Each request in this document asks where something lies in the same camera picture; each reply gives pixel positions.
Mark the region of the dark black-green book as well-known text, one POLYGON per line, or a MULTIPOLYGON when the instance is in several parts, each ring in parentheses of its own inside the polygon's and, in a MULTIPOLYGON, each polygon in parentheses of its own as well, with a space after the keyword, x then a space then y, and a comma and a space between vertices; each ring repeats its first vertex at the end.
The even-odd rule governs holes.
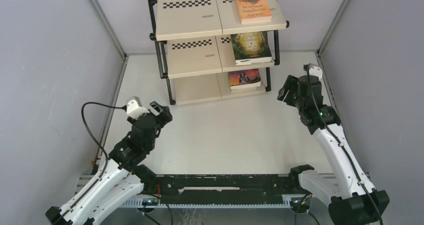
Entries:
POLYGON ((235 65, 236 66, 247 66, 247 65, 271 63, 271 62, 273 62, 273 59, 271 57, 264 57, 264 58, 236 60, 235 65))

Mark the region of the Jane Eyre blue book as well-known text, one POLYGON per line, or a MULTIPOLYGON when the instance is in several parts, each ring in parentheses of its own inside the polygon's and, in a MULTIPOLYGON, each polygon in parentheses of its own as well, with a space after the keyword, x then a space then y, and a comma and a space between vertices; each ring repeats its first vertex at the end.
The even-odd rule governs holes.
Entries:
POLYGON ((252 89, 262 85, 258 68, 230 71, 228 78, 231 91, 252 89))

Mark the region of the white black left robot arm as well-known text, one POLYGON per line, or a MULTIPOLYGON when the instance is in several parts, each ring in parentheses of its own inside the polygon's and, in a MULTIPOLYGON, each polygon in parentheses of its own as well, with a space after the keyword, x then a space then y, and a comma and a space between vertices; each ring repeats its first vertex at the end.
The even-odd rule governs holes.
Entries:
POLYGON ((156 188, 156 174, 141 162, 155 148, 162 128, 172 121, 168 106, 152 101, 156 113, 138 97, 126 101, 130 131, 105 155, 103 165, 88 183, 62 206, 50 207, 45 216, 52 225, 99 225, 131 197, 156 188))

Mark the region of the cream three-tier shelf rack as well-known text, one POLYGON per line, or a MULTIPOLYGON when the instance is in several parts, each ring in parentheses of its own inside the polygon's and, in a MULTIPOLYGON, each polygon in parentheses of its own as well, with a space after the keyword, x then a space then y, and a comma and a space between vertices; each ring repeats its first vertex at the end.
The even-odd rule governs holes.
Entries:
POLYGON ((160 77, 171 105, 209 102, 269 92, 273 66, 280 64, 279 30, 289 27, 277 0, 268 2, 270 22, 241 24, 235 0, 148 0, 160 77), (233 56, 231 36, 262 32, 273 35, 275 55, 258 65, 265 74, 259 87, 231 90, 228 74, 242 69, 233 56))

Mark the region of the orange paperback book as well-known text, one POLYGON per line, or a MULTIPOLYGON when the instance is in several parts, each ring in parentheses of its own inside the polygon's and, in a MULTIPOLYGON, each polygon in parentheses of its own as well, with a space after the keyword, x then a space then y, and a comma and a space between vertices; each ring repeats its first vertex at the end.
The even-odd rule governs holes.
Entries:
POLYGON ((272 20, 267 0, 235 0, 235 3, 242 25, 267 23, 272 20))

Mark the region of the green garden cover book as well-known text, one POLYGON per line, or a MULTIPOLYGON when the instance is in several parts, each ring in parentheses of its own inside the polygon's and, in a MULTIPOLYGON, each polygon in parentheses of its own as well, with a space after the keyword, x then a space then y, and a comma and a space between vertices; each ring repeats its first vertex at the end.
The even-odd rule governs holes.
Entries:
POLYGON ((230 36, 235 61, 273 58, 265 31, 236 33, 230 36))

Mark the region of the black mounting base rail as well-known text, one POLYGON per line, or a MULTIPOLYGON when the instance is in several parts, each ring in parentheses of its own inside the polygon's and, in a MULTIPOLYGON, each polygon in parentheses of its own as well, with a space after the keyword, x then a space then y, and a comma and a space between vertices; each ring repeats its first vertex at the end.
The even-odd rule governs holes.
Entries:
POLYGON ((291 174, 157 174, 148 178, 143 193, 170 206, 267 206, 308 191, 291 174))

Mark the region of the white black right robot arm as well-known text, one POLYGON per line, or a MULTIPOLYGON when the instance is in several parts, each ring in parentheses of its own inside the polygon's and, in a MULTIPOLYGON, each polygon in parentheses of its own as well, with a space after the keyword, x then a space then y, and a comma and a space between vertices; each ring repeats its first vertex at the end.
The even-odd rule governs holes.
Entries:
POLYGON ((289 75, 277 99, 298 110, 301 123, 321 146, 337 182, 329 182, 306 164, 291 168, 289 188, 316 196, 327 206, 335 225, 383 224, 382 214, 390 198, 385 190, 376 189, 356 160, 339 116, 323 103, 320 79, 289 75))

